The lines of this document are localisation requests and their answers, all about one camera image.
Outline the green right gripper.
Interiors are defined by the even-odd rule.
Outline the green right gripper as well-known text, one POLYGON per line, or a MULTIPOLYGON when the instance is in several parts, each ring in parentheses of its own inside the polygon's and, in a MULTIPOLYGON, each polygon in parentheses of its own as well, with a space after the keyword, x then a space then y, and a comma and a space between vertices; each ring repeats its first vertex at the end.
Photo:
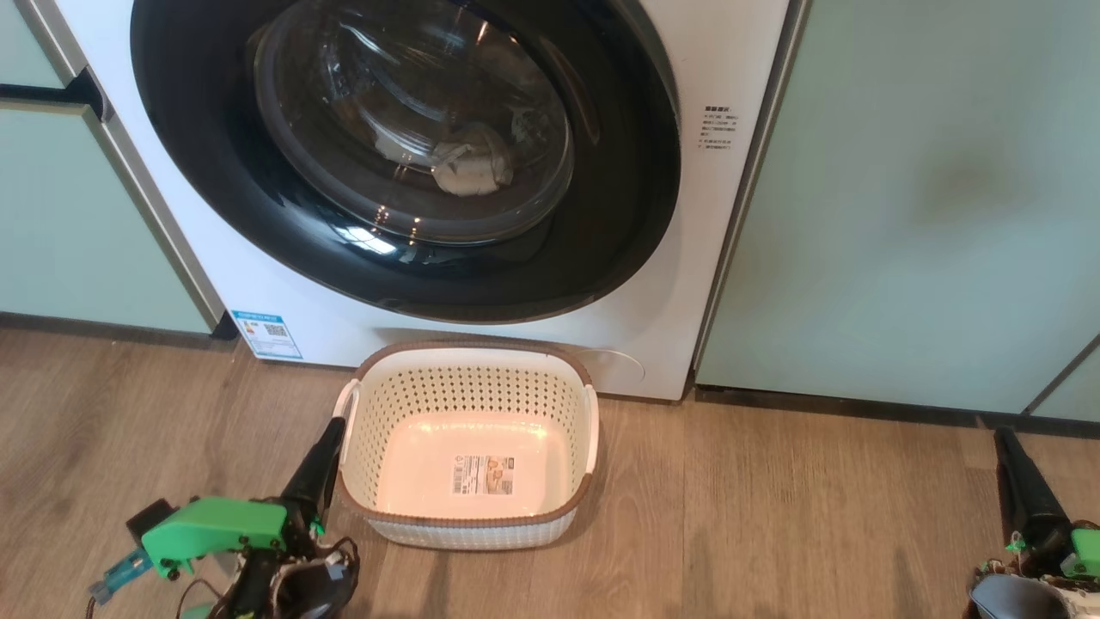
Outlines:
POLYGON ((1013 428, 996 428, 1005 543, 1022 568, 1060 568, 1068 579, 1100 579, 1100 529, 1075 528, 1013 428))

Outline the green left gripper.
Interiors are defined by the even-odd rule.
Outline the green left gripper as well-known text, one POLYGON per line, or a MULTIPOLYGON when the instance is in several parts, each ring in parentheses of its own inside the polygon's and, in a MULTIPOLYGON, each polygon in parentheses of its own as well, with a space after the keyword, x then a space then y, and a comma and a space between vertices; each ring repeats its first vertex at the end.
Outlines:
POLYGON ((305 556, 317 528, 324 530, 346 419, 331 418, 292 474, 282 498, 235 500, 204 497, 173 510, 142 533, 142 548, 161 576, 193 575, 193 563, 217 554, 272 551, 305 556))

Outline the round washing machine door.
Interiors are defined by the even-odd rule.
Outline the round washing machine door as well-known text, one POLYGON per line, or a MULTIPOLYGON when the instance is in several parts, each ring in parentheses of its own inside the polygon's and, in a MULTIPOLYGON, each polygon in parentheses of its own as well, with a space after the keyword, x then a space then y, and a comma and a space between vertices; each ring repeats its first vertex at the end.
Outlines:
POLYGON ((255 38, 299 0, 134 0, 138 93, 162 148, 226 223, 302 277, 402 316, 510 324, 594 303, 675 214, 675 76, 636 0, 451 0, 519 40, 574 141, 565 197, 522 234, 415 242, 366 226, 292 168, 260 117, 255 38))

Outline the cream white garment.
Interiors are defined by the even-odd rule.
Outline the cream white garment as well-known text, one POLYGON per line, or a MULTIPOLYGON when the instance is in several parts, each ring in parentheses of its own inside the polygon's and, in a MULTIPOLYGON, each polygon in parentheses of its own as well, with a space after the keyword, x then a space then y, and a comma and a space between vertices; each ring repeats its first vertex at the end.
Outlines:
POLYGON ((514 179, 510 150, 498 131, 470 123, 430 153, 431 175, 447 194, 460 197, 495 194, 514 179))

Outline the cream laundry basket brown rim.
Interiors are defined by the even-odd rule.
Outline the cream laundry basket brown rim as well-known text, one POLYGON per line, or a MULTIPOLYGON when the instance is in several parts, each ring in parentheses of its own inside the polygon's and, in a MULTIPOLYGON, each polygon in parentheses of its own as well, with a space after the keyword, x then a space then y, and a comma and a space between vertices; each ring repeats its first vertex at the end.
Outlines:
POLYGON ((405 342, 341 390, 336 485, 393 543, 437 551, 554 544, 594 479, 600 404, 580 361, 518 342, 405 342), (455 496, 453 458, 516 458, 512 496, 455 496))

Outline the product label sticker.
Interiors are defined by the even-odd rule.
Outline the product label sticker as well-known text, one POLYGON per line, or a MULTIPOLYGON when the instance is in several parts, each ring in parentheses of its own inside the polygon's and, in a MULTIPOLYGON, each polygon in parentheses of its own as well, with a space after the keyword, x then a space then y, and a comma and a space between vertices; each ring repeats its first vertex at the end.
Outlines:
POLYGON ((455 496, 512 496, 516 458, 459 455, 453 458, 451 493, 455 496))

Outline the white front-load washing machine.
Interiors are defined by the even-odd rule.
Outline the white front-load washing machine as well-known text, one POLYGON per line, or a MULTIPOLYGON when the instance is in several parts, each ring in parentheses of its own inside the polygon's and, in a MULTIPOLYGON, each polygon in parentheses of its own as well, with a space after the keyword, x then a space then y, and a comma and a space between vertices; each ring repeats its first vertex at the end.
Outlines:
POLYGON ((681 165, 675 212, 654 254, 594 303, 532 322, 468 324, 402 316, 336 292, 273 259, 204 201, 162 148, 138 93, 134 0, 42 0, 58 12, 113 106, 140 179, 160 194, 226 310, 280 316, 307 364, 358 367, 404 340, 532 340, 614 349, 641 362, 636 395, 676 400, 730 226, 791 0, 636 0, 652 20, 676 86, 681 165))

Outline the steel washer drum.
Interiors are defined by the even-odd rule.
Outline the steel washer drum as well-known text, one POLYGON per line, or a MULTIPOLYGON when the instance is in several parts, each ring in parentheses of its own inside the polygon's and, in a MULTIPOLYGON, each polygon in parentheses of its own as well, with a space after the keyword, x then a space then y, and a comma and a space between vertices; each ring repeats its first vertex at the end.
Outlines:
POLYGON ((299 0, 255 38, 260 117, 292 168, 373 229, 435 244, 522 234, 565 197, 572 126, 519 40, 451 0, 299 0), (470 123, 498 131, 514 179, 440 189, 430 153, 470 123))

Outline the narrow pale green cabinet panel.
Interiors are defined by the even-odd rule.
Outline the narrow pale green cabinet panel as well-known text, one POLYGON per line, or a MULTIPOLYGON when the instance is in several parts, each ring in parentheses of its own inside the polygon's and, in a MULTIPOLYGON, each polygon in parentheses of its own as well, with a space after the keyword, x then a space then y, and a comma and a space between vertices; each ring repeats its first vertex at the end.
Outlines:
POLYGON ((1100 423, 1100 334, 1040 393, 1028 414, 1100 423))

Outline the blue energy label sticker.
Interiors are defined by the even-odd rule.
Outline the blue energy label sticker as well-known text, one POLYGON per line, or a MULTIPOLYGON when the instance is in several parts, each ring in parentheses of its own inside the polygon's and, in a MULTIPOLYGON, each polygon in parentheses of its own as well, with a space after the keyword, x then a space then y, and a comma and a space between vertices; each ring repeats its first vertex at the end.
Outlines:
POLYGON ((290 330, 280 316, 232 310, 241 336, 258 358, 302 360, 302 353, 292 338, 290 330))

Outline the dark cabinet plinth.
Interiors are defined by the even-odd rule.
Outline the dark cabinet plinth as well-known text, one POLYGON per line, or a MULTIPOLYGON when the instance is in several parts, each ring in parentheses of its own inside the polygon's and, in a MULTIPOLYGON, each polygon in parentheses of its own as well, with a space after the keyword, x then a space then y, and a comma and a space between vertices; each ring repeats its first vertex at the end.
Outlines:
POLYGON ((133 328, 107 324, 107 322, 62 320, 62 318, 48 316, 20 316, 4 312, 0 312, 0 328, 198 350, 232 350, 235 349, 237 341, 240 338, 240 332, 237 330, 235 323, 226 313, 211 334, 174 332, 174 330, 156 328, 133 328))
POLYGON ((698 402, 737 405, 738 407, 759 408, 759 410, 897 420, 897 422, 927 425, 967 428, 1007 425, 1018 432, 1100 440, 1100 422, 1090 422, 1089 420, 1060 420, 1037 418, 1034 414, 959 410, 959 408, 931 407, 931 405, 876 402, 847 399, 847 397, 746 390, 725 388, 718 385, 696 385, 693 393, 698 402))

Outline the teal connector piece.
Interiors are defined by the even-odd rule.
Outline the teal connector piece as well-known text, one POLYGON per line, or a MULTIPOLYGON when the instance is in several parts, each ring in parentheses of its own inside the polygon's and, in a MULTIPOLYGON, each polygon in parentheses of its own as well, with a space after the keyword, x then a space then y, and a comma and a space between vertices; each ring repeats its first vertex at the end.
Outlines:
POLYGON ((117 592, 121 592, 131 581, 138 579, 143 573, 147 573, 152 567, 148 552, 143 548, 134 549, 127 554, 127 557, 118 561, 113 567, 107 570, 99 581, 95 581, 88 592, 91 603, 105 606, 113 599, 117 592))

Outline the wide pale green cabinet panel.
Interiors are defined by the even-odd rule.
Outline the wide pale green cabinet panel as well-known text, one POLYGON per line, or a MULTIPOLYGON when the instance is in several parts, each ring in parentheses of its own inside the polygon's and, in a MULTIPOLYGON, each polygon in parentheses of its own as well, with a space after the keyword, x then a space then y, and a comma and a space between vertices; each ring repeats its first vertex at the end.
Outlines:
POLYGON ((1100 336, 1100 0, 800 0, 696 382, 1033 413, 1100 336))

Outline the round white filter cover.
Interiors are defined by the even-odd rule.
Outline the round white filter cover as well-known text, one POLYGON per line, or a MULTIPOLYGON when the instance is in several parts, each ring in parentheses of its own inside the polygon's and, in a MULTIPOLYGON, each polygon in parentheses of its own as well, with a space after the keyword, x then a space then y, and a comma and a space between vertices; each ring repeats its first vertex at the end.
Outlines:
POLYGON ((572 353, 588 372, 597 393, 636 395, 644 384, 645 368, 641 362, 620 350, 578 347, 572 353))

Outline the pale green cabinet drawer front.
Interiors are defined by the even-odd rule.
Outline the pale green cabinet drawer front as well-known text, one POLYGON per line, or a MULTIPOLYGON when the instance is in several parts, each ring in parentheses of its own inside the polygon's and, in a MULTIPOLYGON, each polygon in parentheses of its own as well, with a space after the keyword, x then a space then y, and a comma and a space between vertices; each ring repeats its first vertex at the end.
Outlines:
POLYGON ((45 88, 65 85, 21 15, 15 0, 0 0, 0 82, 45 88))

